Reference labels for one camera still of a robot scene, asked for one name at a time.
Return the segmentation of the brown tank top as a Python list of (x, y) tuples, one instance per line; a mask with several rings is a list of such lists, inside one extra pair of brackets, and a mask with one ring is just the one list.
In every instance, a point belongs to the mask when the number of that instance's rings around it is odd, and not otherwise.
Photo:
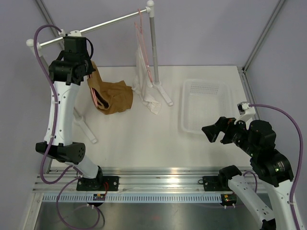
[(120, 82), (111, 83), (102, 81), (99, 70), (94, 62), (93, 66), (96, 71), (92, 74), (98, 83), (96, 90), (98, 91), (98, 108), (97, 110), (105, 115), (121, 113), (131, 109), (133, 103), (133, 90), (122, 80)]

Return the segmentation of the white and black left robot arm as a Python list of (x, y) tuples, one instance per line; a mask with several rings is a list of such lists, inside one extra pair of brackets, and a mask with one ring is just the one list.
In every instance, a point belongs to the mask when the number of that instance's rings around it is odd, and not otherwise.
[(81, 185), (94, 191), (103, 187), (102, 169), (86, 155), (84, 143), (72, 140), (74, 104), (83, 78), (94, 72), (87, 50), (87, 38), (64, 37), (64, 50), (48, 67), (47, 80), (51, 88), (51, 107), (47, 132), (35, 150), (46, 158), (65, 163), (74, 168), (82, 177)]

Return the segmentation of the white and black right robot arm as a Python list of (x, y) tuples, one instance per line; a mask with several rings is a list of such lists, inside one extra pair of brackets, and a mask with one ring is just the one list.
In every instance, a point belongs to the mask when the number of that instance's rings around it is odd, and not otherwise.
[(243, 202), (261, 230), (297, 230), (290, 207), (293, 171), (289, 160), (275, 148), (276, 133), (269, 122), (254, 120), (249, 127), (244, 121), (220, 117), (202, 128), (210, 143), (223, 132), (222, 144), (235, 144), (248, 156), (252, 170), (265, 187), (271, 207), (258, 197), (234, 165), (219, 170), (218, 185), (230, 189)]

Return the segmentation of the white tank top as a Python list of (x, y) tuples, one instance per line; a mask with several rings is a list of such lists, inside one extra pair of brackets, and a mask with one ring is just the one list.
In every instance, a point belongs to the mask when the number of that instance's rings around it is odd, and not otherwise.
[(146, 106), (151, 113), (157, 115), (161, 110), (161, 103), (151, 95), (153, 84), (150, 81), (149, 71), (145, 64), (141, 46), (138, 45), (136, 51), (136, 76), (132, 83), (132, 90), (140, 97), (141, 103)]

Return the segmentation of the clear plastic basket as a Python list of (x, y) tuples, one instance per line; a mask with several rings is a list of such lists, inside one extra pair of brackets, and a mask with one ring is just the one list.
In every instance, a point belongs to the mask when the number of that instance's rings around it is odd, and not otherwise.
[(229, 86), (221, 81), (201, 79), (183, 82), (180, 116), (183, 131), (201, 135), (202, 127), (214, 124), (222, 116), (234, 116)]

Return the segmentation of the silver white clothes rack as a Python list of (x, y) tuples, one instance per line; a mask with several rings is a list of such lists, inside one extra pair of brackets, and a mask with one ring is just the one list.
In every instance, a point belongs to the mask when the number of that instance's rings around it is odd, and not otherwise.
[[(35, 5), (37, 6), (37, 8), (39, 9), (39, 12), (42, 14), (42, 16), (45, 18), (46, 22), (53, 22), (51, 19), (51, 16), (49, 15), (49, 12), (44, 4), (44, 2), (42, 0), (34, 0)], [(158, 90), (161, 94), (161, 96), (164, 98), (166, 104), (168, 106), (173, 106), (173, 101), (170, 99), (170, 97), (168, 96), (168, 94), (166, 93), (166, 91), (164, 90), (164, 88), (162, 87), (162, 83), (159, 80), (159, 73), (158, 73), (158, 58), (157, 58), (157, 49), (156, 49), (156, 35), (155, 35), (155, 23), (154, 23), (154, 1), (153, 0), (149, 0), (147, 1), (147, 6), (145, 7), (145, 9), (141, 10), (141, 13), (144, 14), (148, 14), (149, 15), (149, 23), (150, 23), (150, 30), (151, 30), (151, 42), (152, 42), (152, 54), (153, 54), (153, 73), (154, 73), (154, 77), (153, 77), (153, 87)], [(124, 15), (121, 16), (119, 18), (115, 18), (112, 19), (110, 21), (107, 22), (103, 22), (97, 25), (93, 25), (91, 27), (79, 30), (82, 35), (86, 34), (86, 33), (90, 33), (92, 31), (101, 29), (103, 27), (115, 24), (115, 23), (119, 23), (121, 21), (133, 18), (137, 16), (137, 12), (128, 14), (128, 15)], [(47, 24), (47, 25), (43, 25), (42, 28), (38, 28), (37, 31), (35, 32), (34, 35), (34, 39), (28, 39), (26, 41), (27, 46), (31, 49), (31, 51), (33, 52), (33, 54), (35, 55), (40, 67), (43, 70), (43, 73), (47, 73), (47, 64), (46, 64), (46, 60), (43, 56), (43, 54), (41, 53), (41, 50), (43, 47), (52, 45), (52, 44), (57, 44), (60, 43), (62, 41), (64, 41), (63, 37), (58, 36), (57, 38), (54, 38), (53, 40), (44, 42), (44, 43), (39, 43), (37, 42), (37, 37), (39, 35), (39, 32), (44, 29), (44, 28), (53, 28), (55, 31), (57, 30), (58, 32), (60, 32), (58, 30), (58, 27), (56, 27), (54, 24)], [(85, 120), (83, 119), (82, 116), (80, 116), (78, 114), (78, 112), (76, 111), (76, 109), (74, 108), (73, 110), (73, 116), (74, 116), (74, 122), (76, 122), (76, 124), (82, 129), (82, 131), (84, 132), (84, 134), (88, 137), (88, 139), (90, 140), (91, 143), (95, 144), (97, 142), (96, 137), (94, 136), (94, 134), (92, 133), (92, 131), (90, 130), (90, 128), (88, 127), (88, 125), (85, 123)]]

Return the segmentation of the aluminium mounting rail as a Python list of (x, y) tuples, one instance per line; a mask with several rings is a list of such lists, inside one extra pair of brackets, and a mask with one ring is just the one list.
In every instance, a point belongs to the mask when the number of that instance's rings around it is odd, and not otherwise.
[[(203, 193), (203, 185), (198, 181), (203, 176), (217, 175), (219, 167), (190, 167), (190, 168), (120, 168), (102, 167), (104, 176), (118, 176), (118, 193)], [(45, 174), (47, 180), (55, 180), (64, 171), (64, 167), (51, 167)], [(77, 172), (69, 169), (55, 184), (45, 184), (39, 175), (36, 176), (32, 189), (33, 193), (55, 193), (75, 179)]]

